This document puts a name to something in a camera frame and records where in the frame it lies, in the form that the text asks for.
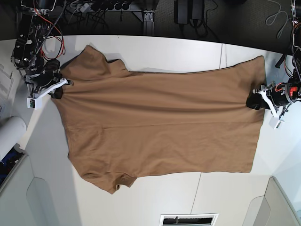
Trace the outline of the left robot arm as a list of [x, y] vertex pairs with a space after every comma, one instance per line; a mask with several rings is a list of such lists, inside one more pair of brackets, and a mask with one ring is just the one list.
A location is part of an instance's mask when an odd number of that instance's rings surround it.
[[[288, 107], [301, 100], [301, 2], [291, 1], [292, 11], [292, 32], [288, 51], [284, 53], [275, 67], [284, 65], [285, 73], [288, 75], [288, 82], [269, 85], [261, 85], [258, 89], [253, 89], [246, 100], [246, 106], [254, 109], [268, 109], [275, 118], [280, 119], [288, 111]], [[286, 58], [288, 52], [292, 54], [293, 70], [291, 71]]]

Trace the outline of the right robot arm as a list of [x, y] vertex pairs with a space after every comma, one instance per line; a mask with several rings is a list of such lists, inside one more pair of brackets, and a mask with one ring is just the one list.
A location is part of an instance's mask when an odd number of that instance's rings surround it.
[[[49, 12], [55, 9], [55, 0], [23, 0], [21, 1], [21, 16], [18, 23], [18, 37], [11, 55], [11, 62], [19, 71], [29, 90], [31, 98], [43, 94], [53, 99], [63, 96], [63, 85], [72, 85], [60, 73], [58, 58], [65, 54], [63, 33], [57, 27], [61, 18], [54, 22], [49, 19]], [[53, 38], [53, 30], [59, 34], [55, 37], [60, 42], [60, 49], [55, 57], [47, 57], [43, 46]]]

